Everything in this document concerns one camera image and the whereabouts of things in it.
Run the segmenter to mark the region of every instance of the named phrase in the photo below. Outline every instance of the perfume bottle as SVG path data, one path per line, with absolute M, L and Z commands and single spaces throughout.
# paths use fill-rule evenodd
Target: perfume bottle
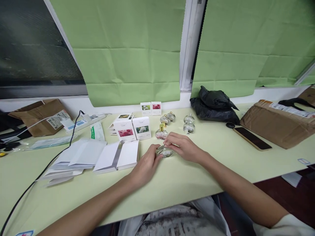
M 191 134 L 195 131 L 195 125 L 191 122 L 184 124 L 184 131 L 187 132 L 187 134 Z
M 155 137 L 159 140 L 164 140 L 168 132 L 164 129 L 164 123 L 160 124 L 160 128 L 155 132 Z
M 173 114 L 173 112 L 168 113 L 166 116 L 170 118 L 171 122 L 175 122 L 176 116 Z
M 185 116 L 184 122 L 185 123 L 194 123 L 195 122 L 195 118 L 190 113 L 189 115 Z
M 170 118 L 168 118 L 168 116 L 167 115 L 164 115 L 164 116 L 162 116 L 161 118 L 160 118 L 160 122 L 161 123 L 165 123 L 165 125 L 169 125 L 170 123 L 171 123 L 171 120 L 170 120 Z
M 170 157 L 173 155 L 173 150 L 172 149 L 169 149 L 167 147 L 165 147 L 164 145 L 160 146 L 158 149 L 157 149 L 157 156 L 158 155 L 163 155 L 163 158 L 166 158 L 166 157 Z

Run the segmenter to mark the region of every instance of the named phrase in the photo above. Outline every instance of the green window blind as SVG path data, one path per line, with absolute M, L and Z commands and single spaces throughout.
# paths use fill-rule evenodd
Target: green window blind
M 179 100 L 185 0 L 51 0 L 95 107 Z
M 230 97 L 292 86 L 315 57 L 311 0 L 208 0 L 192 97 L 200 85 Z M 315 83 L 315 74 L 302 85 Z

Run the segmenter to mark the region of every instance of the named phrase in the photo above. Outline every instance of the light green desk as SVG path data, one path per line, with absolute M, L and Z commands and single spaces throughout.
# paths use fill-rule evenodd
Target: light green desk
M 250 106 L 251 104 L 238 105 L 241 110 L 239 115 Z M 166 130 L 184 134 L 183 118 L 190 112 L 194 114 L 190 108 L 173 110 L 177 120 Z M 107 131 L 115 117 L 116 115 L 111 115 L 102 120 L 105 139 L 108 143 L 118 141 L 117 136 L 110 136 Z M 153 138 L 140 141 L 140 156 L 152 143 L 162 144 L 162 141 L 154 137 L 160 124 L 159 119 L 160 116 L 150 116 Z M 265 140 L 273 149 L 261 152 L 243 140 L 232 129 L 227 128 L 224 123 L 196 119 L 195 125 L 195 133 L 189 136 L 191 140 L 252 183 L 306 168 L 297 160 L 299 158 L 305 158 L 311 163 L 315 163 L 315 135 L 289 150 Z M 81 137 L 90 136 L 89 128 L 77 133 L 81 134 Z M 65 132 L 60 131 L 54 137 L 64 135 Z M 40 174 L 47 163 L 65 147 L 66 145 L 35 151 L 19 151 L 0 158 L 1 226 L 23 191 Z M 85 170 L 82 175 L 57 186 L 43 188 L 42 186 L 47 181 L 36 183 L 15 210 L 7 225 L 5 235 L 14 236 L 28 230 L 35 230 L 35 233 L 40 232 L 67 212 L 116 183 L 130 171 L 131 169 L 126 169 L 96 175 L 92 170 Z M 222 192 L 222 189 L 201 166 L 186 162 L 176 154 L 162 159 L 152 181 L 126 198 L 102 222 L 102 225 L 219 192 Z

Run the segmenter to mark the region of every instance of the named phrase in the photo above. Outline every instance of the hand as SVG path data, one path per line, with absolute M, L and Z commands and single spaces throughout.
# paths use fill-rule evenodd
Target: hand
M 147 152 L 129 174 L 129 179 L 131 179 L 136 189 L 146 185 L 155 174 L 158 164 L 163 157 L 163 155 L 156 156 L 155 151 L 159 146 L 160 144 L 151 144 Z
M 170 132 L 166 137 L 164 146 L 177 152 L 183 159 L 199 164 L 206 155 L 209 155 L 194 144 L 187 136 L 174 132 Z

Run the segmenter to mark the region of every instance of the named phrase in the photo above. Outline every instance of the white sleeve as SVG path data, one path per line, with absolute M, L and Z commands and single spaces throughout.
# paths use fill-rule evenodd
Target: white sleeve
M 257 236 L 314 236 L 315 230 L 289 214 L 284 216 L 271 229 L 253 223 Z

